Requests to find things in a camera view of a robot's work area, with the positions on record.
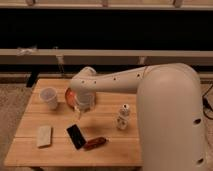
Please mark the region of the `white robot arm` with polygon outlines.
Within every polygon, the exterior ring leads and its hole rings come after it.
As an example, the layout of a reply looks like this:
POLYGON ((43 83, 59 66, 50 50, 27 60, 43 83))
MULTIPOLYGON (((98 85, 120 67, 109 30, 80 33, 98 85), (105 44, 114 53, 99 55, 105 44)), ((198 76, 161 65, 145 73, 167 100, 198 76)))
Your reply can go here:
POLYGON ((200 78, 182 63, 96 75, 83 68, 70 80, 77 101, 91 92, 136 96, 142 171, 207 171, 200 78))

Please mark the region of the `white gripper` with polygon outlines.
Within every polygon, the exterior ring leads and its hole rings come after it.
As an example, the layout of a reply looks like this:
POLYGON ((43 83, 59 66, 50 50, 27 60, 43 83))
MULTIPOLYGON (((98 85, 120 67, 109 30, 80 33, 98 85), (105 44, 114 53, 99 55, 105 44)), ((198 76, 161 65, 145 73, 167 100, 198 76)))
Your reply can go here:
POLYGON ((94 93, 78 93, 75 96, 76 106, 80 110, 78 113, 78 120, 82 117, 82 112, 90 110, 95 105, 94 93))

